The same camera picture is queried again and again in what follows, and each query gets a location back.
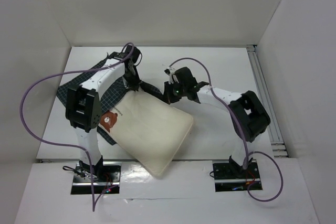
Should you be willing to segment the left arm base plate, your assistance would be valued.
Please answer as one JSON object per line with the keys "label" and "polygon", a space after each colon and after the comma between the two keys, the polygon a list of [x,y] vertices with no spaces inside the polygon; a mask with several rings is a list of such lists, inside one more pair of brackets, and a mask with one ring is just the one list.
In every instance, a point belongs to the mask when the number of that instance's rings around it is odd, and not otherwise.
{"label": "left arm base plate", "polygon": [[[91,175],[89,172],[81,170],[78,163],[74,168],[63,166],[62,169],[74,174],[71,186],[72,195],[91,194]],[[102,174],[99,176],[93,175],[94,193],[97,195],[101,192],[105,194],[119,194],[120,176],[121,163],[104,162]]]}

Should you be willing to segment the cream pillow with bear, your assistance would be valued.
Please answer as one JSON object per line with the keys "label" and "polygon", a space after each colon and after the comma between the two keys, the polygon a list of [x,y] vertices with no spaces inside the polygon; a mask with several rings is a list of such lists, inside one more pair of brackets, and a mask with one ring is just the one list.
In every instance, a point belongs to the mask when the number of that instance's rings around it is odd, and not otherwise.
{"label": "cream pillow with bear", "polygon": [[160,178],[193,123],[190,114],[144,91],[129,91],[102,115],[98,128]]}

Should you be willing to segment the dark checked pillowcase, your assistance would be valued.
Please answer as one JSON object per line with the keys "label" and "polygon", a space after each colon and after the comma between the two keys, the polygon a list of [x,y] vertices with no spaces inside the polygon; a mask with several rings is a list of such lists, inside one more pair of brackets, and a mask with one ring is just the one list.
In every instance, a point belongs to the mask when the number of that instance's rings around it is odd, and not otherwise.
{"label": "dark checked pillowcase", "polygon": [[[124,58],[127,56],[127,53],[125,52],[113,52],[109,55],[107,55],[103,60],[99,61],[97,64],[95,64],[92,69],[100,69],[102,68],[108,59],[117,58],[120,56],[121,58]],[[84,72],[72,80],[68,81],[67,83],[61,85],[57,89],[56,96],[59,99],[59,101],[66,106],[68,101],[68,91],[69,90],[77,90],[80,88],[82,83],[89,80],[95,73],[94,72]],[[163,93],[155,86],[147,83],[147,82],[141,82],[140,87],[143,91],[149,93],[150,95],[158,98],[159,100],[163,100]],[[127,92],[131,91],[127,85],[124,83],[123,78],[119,78],[116,80],[103,94],[102,98],[100,99],[100,106],[102,112],[107,112],[109,109],[114,108],[115,105],[117,105],[122,98],[126,95]],[[97,132],[99,135],[103,137],[110,145],[115,145],[116,141],[107,133],[105,130],[98,126]]]}

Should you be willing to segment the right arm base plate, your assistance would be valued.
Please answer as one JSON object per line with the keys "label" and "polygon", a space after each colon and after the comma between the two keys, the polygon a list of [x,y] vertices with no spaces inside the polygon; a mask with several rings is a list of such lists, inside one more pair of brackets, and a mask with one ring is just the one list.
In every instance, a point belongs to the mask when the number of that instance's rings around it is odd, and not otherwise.
{"label": "right arm base plate", "polygon": [[262,190],[259,167],[255,160],[249,164],[247,170],[238,171],[229,160],[213,161],[210,177],[214,179],[215,191],[246,191]]}

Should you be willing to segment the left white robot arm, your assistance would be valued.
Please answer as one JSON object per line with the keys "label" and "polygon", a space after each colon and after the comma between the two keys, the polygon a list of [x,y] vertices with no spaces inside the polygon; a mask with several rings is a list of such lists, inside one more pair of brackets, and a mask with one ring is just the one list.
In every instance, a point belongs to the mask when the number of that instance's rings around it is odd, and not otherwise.
{"label": "left white robot arm", "polygon": [[139,89],[141,81],[135,63],[140,54],[130,42],[121,52],[107,56],[101,70],[95,71],[88,80],[68,88],[65,116],[81,147],[80,168],[93,182],[103,177],[104,170],[97,138],[97,127],[103,115],[101,98],[118,79],[130,90]]}

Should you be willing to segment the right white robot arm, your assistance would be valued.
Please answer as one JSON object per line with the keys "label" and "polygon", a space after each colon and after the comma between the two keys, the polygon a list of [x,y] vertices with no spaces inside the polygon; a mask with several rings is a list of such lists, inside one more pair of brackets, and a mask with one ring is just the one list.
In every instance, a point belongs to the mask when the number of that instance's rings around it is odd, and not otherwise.
{"label": "right white robot arm", "polygon": [[261,101],[253,91],[230,92],[215,88],[211,81],[198,82],[188,67],[164,72],[169,80],[164,83],[164,101],[168,104],[186,97],[188,100],[208,104],[228,112],[235,133],[240,138],[229,157],[229,172],[235,178],[242,177],[252,163],[253,142],[263,134],[271,120]]}

